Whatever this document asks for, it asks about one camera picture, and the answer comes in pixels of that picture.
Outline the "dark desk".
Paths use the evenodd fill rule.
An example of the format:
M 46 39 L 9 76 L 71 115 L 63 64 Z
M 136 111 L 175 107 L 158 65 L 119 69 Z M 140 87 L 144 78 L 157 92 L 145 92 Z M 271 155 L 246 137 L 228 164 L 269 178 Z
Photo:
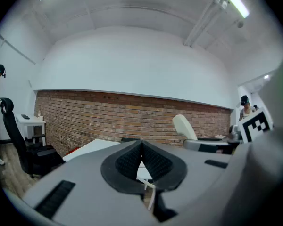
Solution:
M 204 140 L 204 141 L 221 141 L 221 142 L 226 142 L 226 143 L 240 143 L 241 140 L 234 140 L 230 138 L 204 138 L 204 137 L 199 137 L 198 140 Z

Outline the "black office chair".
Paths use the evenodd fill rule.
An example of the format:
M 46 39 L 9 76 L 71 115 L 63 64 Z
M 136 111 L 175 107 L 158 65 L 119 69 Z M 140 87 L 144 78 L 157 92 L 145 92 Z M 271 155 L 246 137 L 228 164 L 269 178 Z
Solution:
M 54 167 L 64 163 L 53 146 L 43 145 L 41 142 L 28 143 L 22 137 L 13 114 L 14 104 L 11 99 L 1 97 L 0 107 L 5 128 L 16 148 L 20 166 L 26 174 L 32 178 L 34 175 L 45 176 Z

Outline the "white plastic device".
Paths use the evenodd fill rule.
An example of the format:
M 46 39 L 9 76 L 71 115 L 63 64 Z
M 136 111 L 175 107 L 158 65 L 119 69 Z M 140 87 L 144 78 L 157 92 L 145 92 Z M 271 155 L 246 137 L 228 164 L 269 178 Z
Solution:
M 198 140 L 193 127 L 184 115 L 178 114 L 172 119 L 172 121 L 177 134 L 186 136 L 187 139 Z

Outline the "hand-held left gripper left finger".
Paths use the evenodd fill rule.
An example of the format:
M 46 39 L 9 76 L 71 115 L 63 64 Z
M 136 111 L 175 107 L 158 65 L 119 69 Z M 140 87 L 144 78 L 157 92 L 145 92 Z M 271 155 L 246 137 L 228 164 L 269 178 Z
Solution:
M 100 172 L 106 183 L 119 193 L 143 194 L 144 186 L 137 181 L 142 154 L 142 141 L 137 140 L 105 158 Z

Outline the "white ceiling pipes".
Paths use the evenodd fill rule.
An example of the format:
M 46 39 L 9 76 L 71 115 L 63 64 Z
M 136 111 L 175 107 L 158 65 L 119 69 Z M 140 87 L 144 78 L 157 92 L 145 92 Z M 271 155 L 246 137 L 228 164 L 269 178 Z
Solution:
M 225 10 L 223 8 L 223 3 L 224 0 L 210 0 L 199 17 L 197 23 L 183 42 L 184 46 L 188 46 L 190 48 L 194 47 L 200 36 L 215 23 L 215 21 L 220 17 L 221 13 Z

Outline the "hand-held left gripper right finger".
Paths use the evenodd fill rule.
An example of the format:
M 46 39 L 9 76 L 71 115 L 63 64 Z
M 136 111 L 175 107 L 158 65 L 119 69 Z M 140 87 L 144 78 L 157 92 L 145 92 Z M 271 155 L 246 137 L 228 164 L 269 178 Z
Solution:
M 179 157 L 142 142 L 142 161 L 158 190 L 175 190 L 187 175 L 187 165 Z

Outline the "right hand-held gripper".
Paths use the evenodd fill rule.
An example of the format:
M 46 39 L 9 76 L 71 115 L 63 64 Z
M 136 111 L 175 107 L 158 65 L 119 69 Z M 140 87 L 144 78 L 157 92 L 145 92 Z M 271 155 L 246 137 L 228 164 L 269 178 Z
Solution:
M 183 148 L 207 153 L 233 154 L 239 145 L 252 142 L 272 129 L 270 117 L 266 115 L 265 109 L 261 108 L 239 121 L 237 125 L 230 126 L 227 138 L 241 140 L 240 143 L 185 139 Z

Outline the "small white side table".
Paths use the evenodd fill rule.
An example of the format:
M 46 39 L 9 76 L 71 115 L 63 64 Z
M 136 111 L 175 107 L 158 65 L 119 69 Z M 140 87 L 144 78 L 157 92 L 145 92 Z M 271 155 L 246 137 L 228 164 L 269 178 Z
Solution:
M 24 119 L 22 115 L 15 115 L 16 123 L 18 129 L 23 137 L 23 139 L 31 139 L 33 136 L 33 128 L 34 126 L 42 127 L 42 135 L 45 135 L 45 121 L 40 120 L 38 117 L 34 115 L 29 115 L 29 119 Z

